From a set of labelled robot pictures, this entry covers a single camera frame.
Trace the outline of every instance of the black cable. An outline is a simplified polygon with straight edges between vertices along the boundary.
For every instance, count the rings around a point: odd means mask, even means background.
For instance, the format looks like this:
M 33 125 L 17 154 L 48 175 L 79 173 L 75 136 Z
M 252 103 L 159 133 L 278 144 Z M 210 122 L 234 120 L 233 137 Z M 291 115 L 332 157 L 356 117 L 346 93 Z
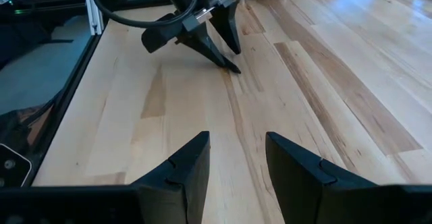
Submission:
M 174 24 L 176 22 L 179 22 L 183 20 L 184 18 L 187 18 L 192 14 L 194 9 L 196 8 L 196 4 L 198 3 L 198 0 L 191 0 L 189 7 L 183 11 L 181 14 L 176 16 L 173 19 L 165 20 L 165 21 L 154 21 L 154 22 L 140 22 L 136 20 L 129 20 L 127 18 L 123 18 L 119 15 L 114 14 L 112 11 L 108 10 L 102 3 L 101 0 L 94 0 L 94 3 L 96 6 L 101 10 L 101 12 L 106 15 L 109 19 L 112 19 L 120 24 L 124 24 L 127 26 L 135 27 L 135 28 L 155 28 L 160 26 L 167 26 L 170 24 Z

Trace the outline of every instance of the white object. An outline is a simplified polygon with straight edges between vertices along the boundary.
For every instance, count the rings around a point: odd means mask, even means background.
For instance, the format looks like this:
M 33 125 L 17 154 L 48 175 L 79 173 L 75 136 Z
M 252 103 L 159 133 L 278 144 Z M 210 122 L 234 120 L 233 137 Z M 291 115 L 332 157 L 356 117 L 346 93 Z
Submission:
M 90 24 L 90 32 L 92 35 L 101 35 L 104 29 L 102 13 L 97 8 L 95 1 L 86 0 L 88 23 Z

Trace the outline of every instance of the screw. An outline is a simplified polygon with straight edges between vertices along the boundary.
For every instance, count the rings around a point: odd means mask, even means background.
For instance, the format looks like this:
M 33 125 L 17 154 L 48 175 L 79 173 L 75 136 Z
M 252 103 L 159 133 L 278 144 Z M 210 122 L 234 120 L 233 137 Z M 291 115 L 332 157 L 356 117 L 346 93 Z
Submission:
M 15 167 L 15 161 L 14 160 L 7 160 L 5 162 L 5 168 L 10 170 L 13 169 Z

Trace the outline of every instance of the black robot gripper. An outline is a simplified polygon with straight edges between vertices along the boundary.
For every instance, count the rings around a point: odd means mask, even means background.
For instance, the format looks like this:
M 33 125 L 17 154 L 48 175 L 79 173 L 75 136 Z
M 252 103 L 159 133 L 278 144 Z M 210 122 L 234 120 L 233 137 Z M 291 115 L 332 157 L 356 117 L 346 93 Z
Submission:
M 0 223 L 199 224 L 209 167 L 209 133 L 201 132 L 129 185 L 0 188 Z
M 276 134 L 265 152 L 285 223 L 432 223 L 432 186 L 378 186 Z
M 188 7 L 191 0 L 171 1 L 177 8 L 176 13 L 179 13 Z M 228 47 L 235 54 L 240 54 L 241 48 L 235 20 L 238 1 L 199 0 L 198 4 L 199 5 L 195 9 L 195 12 L 198 12 L 203 8 L 212 9 L 210 11 L 212 14 L 212 18 L 209 20 L 210 23 L 215 27 L 216 31 L 227 43 Z M 174 13 L 169 13 L 162 18 L 159 18 L 158 21 L 170 20 L 174 16 Z M 148 28 L 143 32 L 141 40 L 147 51 L 152 53 L 166 45 L 167 42 L 173 38 L 177 38 L 176 44 L 182 43 L 186 45 L 201 55 L 204 55 L 217 66 L 227 68 L 237 74 L 241 73 L 237 65 L 221 54 L 207 33 L 206 23 L 204 22 L 200 24 L 194 14 L 191 14 L 191 16 L 185 20 L 175 24 L 158 28 Z

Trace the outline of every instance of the wooden table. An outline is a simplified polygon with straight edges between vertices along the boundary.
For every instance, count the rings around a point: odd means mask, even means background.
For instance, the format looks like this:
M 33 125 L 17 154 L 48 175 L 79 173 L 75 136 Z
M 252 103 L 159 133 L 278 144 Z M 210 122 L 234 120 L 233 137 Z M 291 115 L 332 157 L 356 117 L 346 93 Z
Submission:
M 209 29 L 241 75 L 110 22 L 34 185 L 128 184 L 203 130 L 203 223 L 283 223 L 267 131 L 378 184 L 431 183 L 431 18 L 432 0 L 247 0 L 241 55 Z

